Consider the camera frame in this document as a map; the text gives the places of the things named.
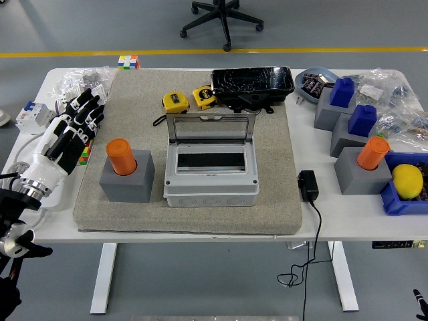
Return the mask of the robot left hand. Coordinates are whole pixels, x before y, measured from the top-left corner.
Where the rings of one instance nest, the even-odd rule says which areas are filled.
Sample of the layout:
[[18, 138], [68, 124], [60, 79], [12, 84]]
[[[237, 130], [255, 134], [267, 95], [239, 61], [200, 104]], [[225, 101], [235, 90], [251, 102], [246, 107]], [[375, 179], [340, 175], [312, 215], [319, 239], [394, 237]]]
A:
[[41, 136], [33, 161], [14, 190], [35, 193], [39, 199], [49, 196], [60, 179], [73, 172], [103, 119], [104, 105], [90, 88], [67, 102], [65, 111], [53, 118]]

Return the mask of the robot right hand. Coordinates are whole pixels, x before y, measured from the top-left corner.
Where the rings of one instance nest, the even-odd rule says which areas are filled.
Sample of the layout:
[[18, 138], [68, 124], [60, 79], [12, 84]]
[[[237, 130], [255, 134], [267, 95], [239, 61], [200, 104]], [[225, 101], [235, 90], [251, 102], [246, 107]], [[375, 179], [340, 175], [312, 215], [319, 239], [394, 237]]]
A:
[[421, 314], [417, 314], [416, 318], [423, 321], [428, 321], [428, 305], [427, 301], [424, 299], [424, 297], [421, 295], [418, 289], [413, 290], [413, 294], [415, 296], [416, 301], [419, 304], [419, 307], [421, 309]]

